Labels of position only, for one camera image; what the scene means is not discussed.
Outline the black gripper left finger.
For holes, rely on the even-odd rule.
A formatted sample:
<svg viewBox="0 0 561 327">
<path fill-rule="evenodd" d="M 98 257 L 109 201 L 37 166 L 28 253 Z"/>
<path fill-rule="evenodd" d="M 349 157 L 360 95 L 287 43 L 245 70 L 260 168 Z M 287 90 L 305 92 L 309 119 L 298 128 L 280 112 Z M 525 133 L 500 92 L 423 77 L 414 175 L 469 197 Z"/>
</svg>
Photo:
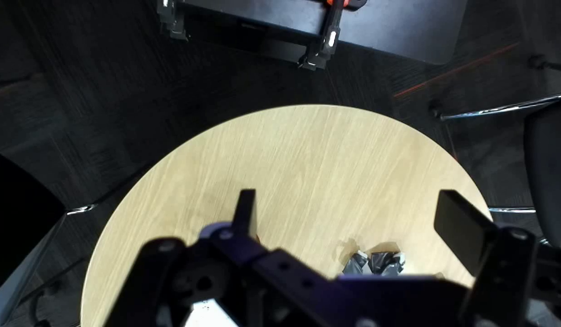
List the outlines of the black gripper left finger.
<svg viewBox="0 0 561 327">
<path fill-rule="evenodd" d="M 256 206 L 256 192 L 254 190 L 242 190 L 236 204 L 236 212 L 233 217 L 233 232 L 242 237 L 253 235 L 253 217 Z"/>
</svg>

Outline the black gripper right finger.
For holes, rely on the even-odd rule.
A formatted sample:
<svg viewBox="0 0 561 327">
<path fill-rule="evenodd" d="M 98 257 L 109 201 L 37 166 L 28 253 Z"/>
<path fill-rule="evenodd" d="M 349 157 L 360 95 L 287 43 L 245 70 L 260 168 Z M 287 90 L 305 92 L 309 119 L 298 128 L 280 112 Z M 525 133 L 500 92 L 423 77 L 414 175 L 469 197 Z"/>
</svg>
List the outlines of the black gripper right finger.
<svg viewBox="0 0 561 327">
<path fill-rule="evenodd" d="M 441 190 L 434 215 L 434 232 L 460 264 L 476 277 L 489 246 L 496 239 L 498 228 L 458 192 Z"/>
</svg>

